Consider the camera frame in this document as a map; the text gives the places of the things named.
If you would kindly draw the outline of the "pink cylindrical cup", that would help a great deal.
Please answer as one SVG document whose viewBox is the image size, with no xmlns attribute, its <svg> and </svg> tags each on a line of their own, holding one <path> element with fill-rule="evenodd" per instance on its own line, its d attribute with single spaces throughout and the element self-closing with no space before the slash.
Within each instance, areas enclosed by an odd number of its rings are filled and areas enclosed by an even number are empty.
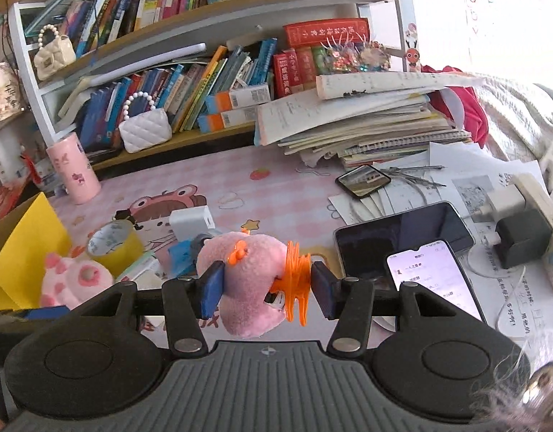
<svg viewBox="0 0 553 432">
<path fill-rule="evenodd" d="M 85 204 L 101 192 L 101 183 L 75 133 L 48 147 L 47 153 L 74 203 Z"/>
</svg>

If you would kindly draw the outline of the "yellow cardboard box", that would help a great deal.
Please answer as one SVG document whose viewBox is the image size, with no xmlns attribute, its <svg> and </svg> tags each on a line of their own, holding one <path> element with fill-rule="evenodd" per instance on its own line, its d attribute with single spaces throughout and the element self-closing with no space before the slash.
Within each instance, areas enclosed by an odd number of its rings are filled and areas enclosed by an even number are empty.
<svg viewBox="0 0 553 432">
<path fill-rule="evenodd" d="M 0 310 L 39 306 L 48 253 L 65 256 L 67 229 L 40 193 L 0 220 Z"/>
</svg>

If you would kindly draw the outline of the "small black phone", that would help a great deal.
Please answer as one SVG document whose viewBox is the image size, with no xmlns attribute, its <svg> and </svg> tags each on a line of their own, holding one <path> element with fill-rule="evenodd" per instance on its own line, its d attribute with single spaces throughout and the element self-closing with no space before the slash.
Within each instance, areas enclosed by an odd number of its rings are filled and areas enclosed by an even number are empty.
<svg viewBox="0 0 553 432">
<path fill-rule="evenodd" d="M 359 166 L 336 178 L 336 183 L 356 199 L 370 196 L 391 181 L 387 174 L 370 165 Z"/>
</svg>

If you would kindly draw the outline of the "orange white box lower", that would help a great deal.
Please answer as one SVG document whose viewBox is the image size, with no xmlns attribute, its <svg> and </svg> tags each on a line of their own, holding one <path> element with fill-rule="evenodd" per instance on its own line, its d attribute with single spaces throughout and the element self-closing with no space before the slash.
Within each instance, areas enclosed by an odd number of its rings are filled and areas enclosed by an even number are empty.
<svg viewBox="0 0 553 432">
<path fill-rule="evenodd" d="M 201 133 L 213 133 L 230 127 L 256 122 L 257 118 L 258 109 L 251 106 L 216 114 L 200 115 L 197 123 Z"/>
</svg>

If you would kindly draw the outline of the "orange white box upper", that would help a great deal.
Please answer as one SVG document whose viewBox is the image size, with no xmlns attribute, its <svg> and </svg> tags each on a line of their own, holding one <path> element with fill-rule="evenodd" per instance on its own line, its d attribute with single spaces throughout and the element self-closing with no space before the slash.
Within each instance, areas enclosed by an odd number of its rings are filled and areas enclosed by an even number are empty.
<svg viewBox="0 0 553 432">
<path fill-rule="evenodd" d="M 209 114 L 261 105 L 271 101 L 268 84 L 219 92 L 206 97 L 205 105 Z"/>
</svg>

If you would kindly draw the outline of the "pink plush toy orange hair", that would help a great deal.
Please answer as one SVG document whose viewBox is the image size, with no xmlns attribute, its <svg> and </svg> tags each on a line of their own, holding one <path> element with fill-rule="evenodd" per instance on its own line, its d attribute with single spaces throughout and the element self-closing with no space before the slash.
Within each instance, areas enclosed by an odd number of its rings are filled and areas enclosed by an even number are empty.
<svg viewBox="0 0 553 432">
<path fill-rule="evenodd" d="M 215 262 L 224 263 L 224 291 L 218 304 L 220 320 L 233 336 L 260 337 L 299 314 L 308 323 L 312 258 L 300 244 L 282 243 L 266 234 L 245 230 L 204 241 L 196 258 L 202 276 Z"/>
</svg>

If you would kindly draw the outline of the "red pink fabric bundle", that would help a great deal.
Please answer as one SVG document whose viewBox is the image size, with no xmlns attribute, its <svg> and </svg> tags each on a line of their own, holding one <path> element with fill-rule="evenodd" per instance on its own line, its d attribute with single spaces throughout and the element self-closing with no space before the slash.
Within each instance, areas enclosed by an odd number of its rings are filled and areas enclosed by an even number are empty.
<svg viewBox="0 0 553 432">
<path fill-rule="evenodd" d="M 471 134 L 474 143 L 485 147 L 488 139 L 488 119 L 473 87 L 448 87 L 430 93 L 435 110 L 451 120 L 457 128 Z"/>
</svg>

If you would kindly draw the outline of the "orange white box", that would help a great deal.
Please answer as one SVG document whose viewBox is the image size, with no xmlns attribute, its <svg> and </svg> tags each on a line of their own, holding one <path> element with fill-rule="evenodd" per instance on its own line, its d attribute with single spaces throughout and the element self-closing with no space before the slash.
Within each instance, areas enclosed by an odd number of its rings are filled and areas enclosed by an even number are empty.
<svg viewBox="0 0 553 432">
<path fill-rule="evenodd" d="M 200 115 L 197 123 L 201 133 L 213 133 L 230 127 L 256 122 L 257 118 L 258 109 L 251 106 L 216 114 Z"/>
<path fill-rule="evenodd" d="M 209 114 L 261 105 L 271 101 L 268 84 L 219 92 L 206 97 L 205 105 Z"/>
</svg>

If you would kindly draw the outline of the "stack of papers and notebooks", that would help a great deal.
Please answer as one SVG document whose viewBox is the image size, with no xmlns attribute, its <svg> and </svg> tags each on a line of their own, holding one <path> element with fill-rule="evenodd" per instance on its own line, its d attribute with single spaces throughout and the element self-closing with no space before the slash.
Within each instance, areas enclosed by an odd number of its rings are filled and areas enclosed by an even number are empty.
<svg viewBox="0 0 553 432">
<path fill-rule="evenodd" d="M 255 143 L 275 144 L 313 167 L 332 157 L 382 161 L 429 143 L 467 141 L 463 115 L 438 111 L 431 97 L 478 82 L 458 71 L 319 76 L 314 88 L 259 106 Z"/>
</svg>

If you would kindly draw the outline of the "red dictionary book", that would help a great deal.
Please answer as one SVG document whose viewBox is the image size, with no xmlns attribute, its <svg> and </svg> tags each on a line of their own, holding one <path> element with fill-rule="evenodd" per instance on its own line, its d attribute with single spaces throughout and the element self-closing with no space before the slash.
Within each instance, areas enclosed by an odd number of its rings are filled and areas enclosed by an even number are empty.
<svg viewBox="0 0 553 432">
<path fill-rule="evenodd" d="M 312 47 L 327 42 L 368 40 L 368 19 L 315 19 L 283 26 L 290 48 Z"/>
</svg>

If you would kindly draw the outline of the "lit white-screen smartphone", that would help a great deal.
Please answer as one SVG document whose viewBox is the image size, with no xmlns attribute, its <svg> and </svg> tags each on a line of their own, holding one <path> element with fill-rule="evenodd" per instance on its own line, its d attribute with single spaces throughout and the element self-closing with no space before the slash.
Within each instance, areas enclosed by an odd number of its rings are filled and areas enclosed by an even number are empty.
<svg viewBox="0 0 553 432">
<path fill-rule="evenodd" d="M 386 265 L 394 286 L 417 283 L 484 322 L 471 284 L 451 247 L 437 240 L 418 249 L 393 253 Z"/>
</svg>

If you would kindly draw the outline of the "white charger plug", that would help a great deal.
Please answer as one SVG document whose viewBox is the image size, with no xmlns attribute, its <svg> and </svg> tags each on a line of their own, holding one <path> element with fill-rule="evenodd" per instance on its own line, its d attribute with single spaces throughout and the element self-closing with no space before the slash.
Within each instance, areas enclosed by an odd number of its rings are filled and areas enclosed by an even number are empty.
<svg viewBox="0 0 553 432">
<path fill-rule="evenodd" d="M 495 189 L 489 192 L 485 203 L 475 210 L 473 217 L 498 221 L 520 213 L 525 208 L 525 197 L 515 184 L 510 184 L 502 189 Z"/>
</svg>

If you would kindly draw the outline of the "black charger plug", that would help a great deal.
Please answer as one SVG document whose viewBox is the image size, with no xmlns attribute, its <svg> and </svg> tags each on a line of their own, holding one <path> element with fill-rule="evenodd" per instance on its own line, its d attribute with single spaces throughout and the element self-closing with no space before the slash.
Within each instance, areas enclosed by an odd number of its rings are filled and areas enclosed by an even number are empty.
<svg viewBox="0 0 553 432">
<path fill-rule="evenodd" d="M 552 228 L 537 209 L 529 209 L 496 223 L 495 232 L 500 242 L 493 246 L 500 264 L 509 269 L 539 260 L 546 252 Z"/>
</svg>

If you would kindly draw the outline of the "pink spotted plush toy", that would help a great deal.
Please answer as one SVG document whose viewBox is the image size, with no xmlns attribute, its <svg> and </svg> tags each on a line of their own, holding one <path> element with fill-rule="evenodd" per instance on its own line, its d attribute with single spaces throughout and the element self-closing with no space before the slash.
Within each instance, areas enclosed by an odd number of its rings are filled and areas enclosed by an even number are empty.
<svg viewBox="0 0 553 432">
<path fill-rule="evenodd" d="M 72 310 L 113 285 L 110 272 L 95 260 L 75 260 L 48 253 L 40 307 L 65 306 Z"/>
</svg>

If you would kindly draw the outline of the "white quilted pearl handbag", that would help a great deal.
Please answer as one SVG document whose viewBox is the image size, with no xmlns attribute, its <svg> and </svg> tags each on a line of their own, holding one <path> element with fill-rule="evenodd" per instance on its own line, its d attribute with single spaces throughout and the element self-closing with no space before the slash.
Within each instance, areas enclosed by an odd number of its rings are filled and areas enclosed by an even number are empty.
<svg viewBox="0 0 553 432">
<path fill-rule="evenodd" d="M 137 99 L 147 101 L 148 110 L 130 115 L 130 107 Z M 134 92 L 122 107 L 123 120 L 118 126 L 120 138 L 129 154 L 166 143 L 173 132 L 165 109 L 157 108 L 153 97 L 147 92 Z"/>
</svg>

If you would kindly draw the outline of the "white power strip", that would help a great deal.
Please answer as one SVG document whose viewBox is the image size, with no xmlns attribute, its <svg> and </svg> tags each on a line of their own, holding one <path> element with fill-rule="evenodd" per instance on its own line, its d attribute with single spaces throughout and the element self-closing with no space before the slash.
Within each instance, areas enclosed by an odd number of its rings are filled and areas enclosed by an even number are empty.
<svg viewBox="0 0 553 432">
<path fill-rule="evenodd" d="M 553 288 L 553 201 L 531 174 L 517 174 L 512 178 L 526 201 L 526 213 L 532 217 L 534 236 L 539 235 L 541 260 Z"/>
</svg>

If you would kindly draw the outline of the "yellow tape roll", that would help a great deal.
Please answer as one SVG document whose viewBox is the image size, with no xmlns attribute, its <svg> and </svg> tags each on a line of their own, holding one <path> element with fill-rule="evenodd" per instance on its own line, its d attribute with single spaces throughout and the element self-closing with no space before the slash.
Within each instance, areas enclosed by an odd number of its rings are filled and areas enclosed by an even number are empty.
<svg viewBox="0 0 553 432">
<path fill-rule="evenodd" d="M 143 255 L 144 246 L 129 220 L 113 220 L 91 235 L 86 253 L 117 279 Z"/>
</svg>

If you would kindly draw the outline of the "cream quilted pearl handbag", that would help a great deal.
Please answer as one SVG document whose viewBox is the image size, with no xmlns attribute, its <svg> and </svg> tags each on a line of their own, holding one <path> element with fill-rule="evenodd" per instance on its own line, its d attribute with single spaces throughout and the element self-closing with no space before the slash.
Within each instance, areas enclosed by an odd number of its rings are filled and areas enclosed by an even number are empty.
<svg viewBox="0 0 553 432">
<path fill-rule="evenodd" d="M 38 80 L 48 80 L 75 60 L 76 54 L 69 37 L 61 34 L 53 24 L 43 26 L 38 35 L 38 52 L 33 59 Z"/>
</svg>

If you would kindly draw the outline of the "white power adapter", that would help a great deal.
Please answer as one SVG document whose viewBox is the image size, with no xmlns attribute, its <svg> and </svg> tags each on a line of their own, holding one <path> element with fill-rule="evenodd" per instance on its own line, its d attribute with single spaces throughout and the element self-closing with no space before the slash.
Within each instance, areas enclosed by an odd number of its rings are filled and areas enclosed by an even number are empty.
<svg viewBox="0 0 553 432">
<path fill-rule="evenodd" d="M 216 228 L 207 206 L 174 210 L 169 216 L 169 223 L 178 242 L 192 240 Z"/>
</svg>

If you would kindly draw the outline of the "white wooden bookshelf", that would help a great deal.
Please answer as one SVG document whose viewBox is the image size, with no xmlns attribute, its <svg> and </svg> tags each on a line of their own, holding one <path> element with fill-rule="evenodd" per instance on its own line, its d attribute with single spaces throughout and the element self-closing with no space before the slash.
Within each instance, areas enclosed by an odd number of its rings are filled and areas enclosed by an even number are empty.
<svg viewBox="0 0 553 432">
<path fill-rule="evenodd" d="M 46 145 L 55 144 L 73 130 L 72 125 L 58 124 L 58 110 L 84 76 L 145 66 L 148 58 L 188 46 L 210 54 L 220 45 L 244 43 L 248 36 L 275 36 L 284 43 L 283 27 L 289 23 L 353 16 L 369 18 L 371 5 L 382 2 L 393 2 L 396 6 L 400 32 L 406 32 L 416 21 L 412 0 L 224 0 L 129 33 L 82 56 L 50 80 L 39 82 L 30 59 L 37 47 L 26 41 L 22 16 L 51 1 L 5 0 L 19 76 Z"/>
</svg>

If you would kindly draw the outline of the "pink cartoon desk mat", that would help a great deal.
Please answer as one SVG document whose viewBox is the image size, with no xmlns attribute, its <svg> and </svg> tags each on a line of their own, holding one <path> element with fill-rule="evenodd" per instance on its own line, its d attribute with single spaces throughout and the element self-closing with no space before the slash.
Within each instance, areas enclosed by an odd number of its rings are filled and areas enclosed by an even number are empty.
<svg viewBox="0 0 553 432">
<path fill-rule="evenodd" d="M 77 247 L 116 212 L 128 210 L 146 250 L 169 266 L 168 249 L 176 243 L 169 215 L 194 201 L 208 207 L 221 232 L 247 228 L 298 242 L 303 252 L 340 275 L 333 237 L 337 228 L 426 202 L 420 190 L 395 180 L 357 203 L 335 183 L 342 171 L 334 160 L 309 168 L 276 147 L 248 146 L 104 180 L 98 196 L 83 205 L 67 196 L 50 202 Z"/>
</svg>

